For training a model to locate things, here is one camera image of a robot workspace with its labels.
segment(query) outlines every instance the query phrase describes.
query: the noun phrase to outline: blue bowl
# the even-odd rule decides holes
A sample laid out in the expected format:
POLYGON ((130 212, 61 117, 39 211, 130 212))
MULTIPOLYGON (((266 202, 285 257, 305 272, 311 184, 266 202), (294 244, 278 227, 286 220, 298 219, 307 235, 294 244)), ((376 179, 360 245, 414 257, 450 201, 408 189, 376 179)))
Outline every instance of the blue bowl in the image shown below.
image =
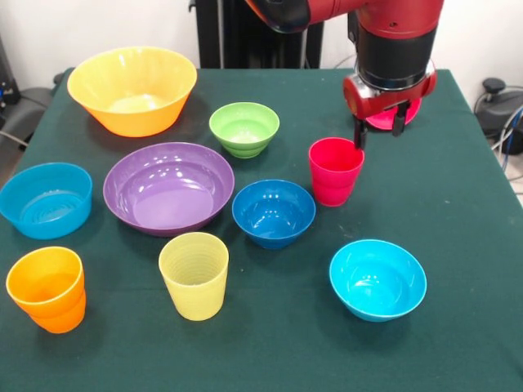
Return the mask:
POLYGON ((383 322, 414 310, 427 292, 416 258, 393 243, 366 239, 340 249, 330 264, 330 282, 359 318, 383 322))
POLYGON ((262 180, 240 190, 232 204, 236 224, 266 249, 281 249, 311 225, 316 214, 312 196, 285 180, 262 180))
POLYGON ((44 163, 12 177, 0 192, 0 213, 35 239, 63 237, 91 213, 92 179, 70 163, 44 163))

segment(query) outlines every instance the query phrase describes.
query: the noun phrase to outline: yellow cup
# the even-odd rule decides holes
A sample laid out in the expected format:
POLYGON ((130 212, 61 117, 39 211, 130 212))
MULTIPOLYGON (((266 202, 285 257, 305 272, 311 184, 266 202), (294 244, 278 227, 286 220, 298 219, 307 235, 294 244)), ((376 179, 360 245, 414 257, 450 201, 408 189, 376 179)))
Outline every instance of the yellow cup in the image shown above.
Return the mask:
POLYGON ((43 247, 23 256, 7 274, 6 287, 13 301, 51 333, 75 329, 85 315, 82 261, 66 247, 43 247))
POLYGON ((159 268, 178 313, 192 321, 210 319, 226 293, 229 251, 214 235, 182 234, 162 249, 159 268))

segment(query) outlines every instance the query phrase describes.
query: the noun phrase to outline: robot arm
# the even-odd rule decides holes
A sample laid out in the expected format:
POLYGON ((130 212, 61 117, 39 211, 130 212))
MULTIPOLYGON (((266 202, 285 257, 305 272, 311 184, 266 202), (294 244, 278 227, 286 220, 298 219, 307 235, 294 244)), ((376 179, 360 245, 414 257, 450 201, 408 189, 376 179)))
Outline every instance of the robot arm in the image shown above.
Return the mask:
POLYGON ((410 102, 436 86, 431 52, 444 0, 246 0, 272 29, 294 33, 349 12, 355 74, 343 92, 355 117, 355 143, 364 147, 367 117, 398 106, 393 135, 405 128, 410 102))

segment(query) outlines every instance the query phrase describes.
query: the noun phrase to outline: bowl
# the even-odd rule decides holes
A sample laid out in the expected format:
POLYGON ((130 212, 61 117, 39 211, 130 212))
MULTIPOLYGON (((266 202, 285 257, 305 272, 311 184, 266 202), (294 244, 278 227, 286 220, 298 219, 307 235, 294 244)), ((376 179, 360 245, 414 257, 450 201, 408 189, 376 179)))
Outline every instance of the bowl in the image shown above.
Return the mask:
POLYGON ((13 176, 0 192, 0 213, 23 235, 63 237, 89 217, 92 179, 71 163, 44 163, 13 176))
MULTIPOLYGON (((422 99, 418 98, 410 104, 410 108, 407 109, 407 114, 405 116, 405 125, 410 124, 412 120, 416 117, 419 112, 419 109, 422 106, 422 99)), ((385 110, 379 114, 367 118, 367 123, 372 125, 377 129, 382 131, 391 131, 394 124, 394 117, 398 111, 398 107, 385 110)))
POLYGON ((128 137, 168 129, 196 84, 195 66, 159 47, 125 47, 96 55, 69 76, 71 97, 109 131, 128 137))
POLYGON ((275 137, 278 114, 254 102, 222 106, 209 120, 213 135, 236 158, 254 158, 275 137))
POLYGON ((104 200, 123 222, 172 237, 206 225, 229 201, 235 176, 216 151, 192 143, 139 149, 107 174, 104 200))
POLYGON ((343 304, 371 322, 397 319, 423 300, 427 278, 405 249, 366 239, 341 248, 330 264, 330 282, 343 304))
POLYGON ((311 225, 316 205, 300 185, 286 180, 262 180, 238 192, 232 213, 236 224, 256 244, 281 249, 311 225))

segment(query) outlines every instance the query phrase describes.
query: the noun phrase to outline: green tablecloth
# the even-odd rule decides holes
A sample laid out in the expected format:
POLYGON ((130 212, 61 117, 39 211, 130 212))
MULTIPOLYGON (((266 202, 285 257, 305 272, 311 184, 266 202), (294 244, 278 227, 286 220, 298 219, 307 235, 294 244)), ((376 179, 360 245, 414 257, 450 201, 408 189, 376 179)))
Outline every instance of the green tablecloth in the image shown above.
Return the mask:
POLYGON ((204 231, 230 249, 226 302, 207 322, 175 311, 157 257, 166 238, 120 223, 105 208, 105 174, 134 149, 168 140, 210 146, 235 169, 236 189, 265 178, 310 188, 307 150, 352 137, 344 72, 200 70, 177 124, 161 135, 114 136, 63 84, 20 168, 48 161, 85 167, 92 214, 77 232, 39 242, 0 220, 0 275, 49 244, 83 259, 87 313, 73 332, 39 329, 0 294, 0 390, 475 391, 523 390, 523 213, 451 74, 399 139, 369 135, 351 200, 319 207, 311 228, 279 252, 249 242, 230 203, 204 231), (248 161, 208 130, 223 104, 254 100, 278 112, 269 148, 248 161), (328 266, 338 248, 381 238, 407 248, 428 279, 412 314, 371 324, 335 297, 328 266))

